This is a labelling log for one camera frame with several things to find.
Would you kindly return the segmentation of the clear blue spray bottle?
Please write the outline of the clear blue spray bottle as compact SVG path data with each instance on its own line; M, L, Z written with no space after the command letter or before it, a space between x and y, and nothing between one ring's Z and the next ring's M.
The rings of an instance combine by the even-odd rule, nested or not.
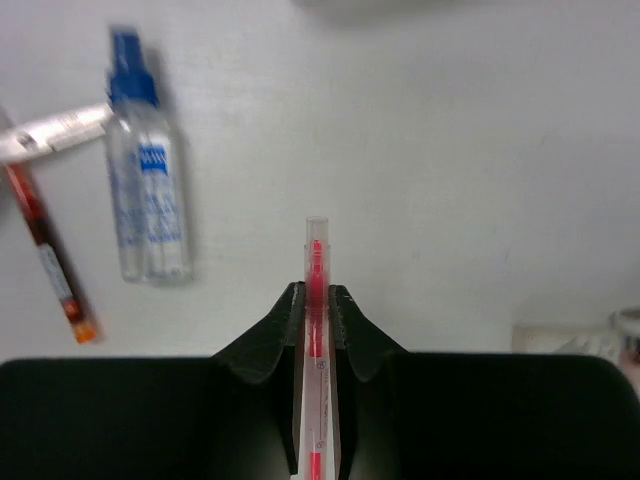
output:
M110 40L105 149L121 275L182 284L191 264L175 135L137 31L112 26Z

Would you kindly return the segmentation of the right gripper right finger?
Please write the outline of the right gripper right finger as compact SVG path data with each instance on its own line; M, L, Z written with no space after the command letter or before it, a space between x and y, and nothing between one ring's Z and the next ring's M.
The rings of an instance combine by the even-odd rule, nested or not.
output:
M586 355L404 349L330 290L340 479L635 479L639 400Z

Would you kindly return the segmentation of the black handled scissors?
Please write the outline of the black handled scissors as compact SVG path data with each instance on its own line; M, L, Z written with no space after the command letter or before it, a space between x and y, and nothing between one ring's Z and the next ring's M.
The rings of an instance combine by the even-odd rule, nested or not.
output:
M112 115L108 104L99 103L13 125L1 111L1 164L30 161L98 139Z

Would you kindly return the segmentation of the pink pen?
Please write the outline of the pink pen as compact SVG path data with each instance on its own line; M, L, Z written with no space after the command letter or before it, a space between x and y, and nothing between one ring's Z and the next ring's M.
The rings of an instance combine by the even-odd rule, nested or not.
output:
M330 361L328 347L329 221L306 220L304 413L306 469L304 477L326 477Z

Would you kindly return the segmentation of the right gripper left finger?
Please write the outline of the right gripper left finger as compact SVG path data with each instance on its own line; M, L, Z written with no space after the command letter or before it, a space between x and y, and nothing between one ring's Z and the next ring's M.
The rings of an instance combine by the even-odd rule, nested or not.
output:
M5 479L287 479L300 462L305 288L210 357L1 367Z

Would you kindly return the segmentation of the red gel pen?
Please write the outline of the red gel pen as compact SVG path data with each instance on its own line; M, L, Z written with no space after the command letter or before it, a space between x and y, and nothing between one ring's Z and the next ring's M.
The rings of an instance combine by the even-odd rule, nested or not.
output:
M67 265L44 201L26 166L18 163L4 167L9 185L38 251L54 294L67 318L78 344L94 341L97 329L91 319L72 272Z

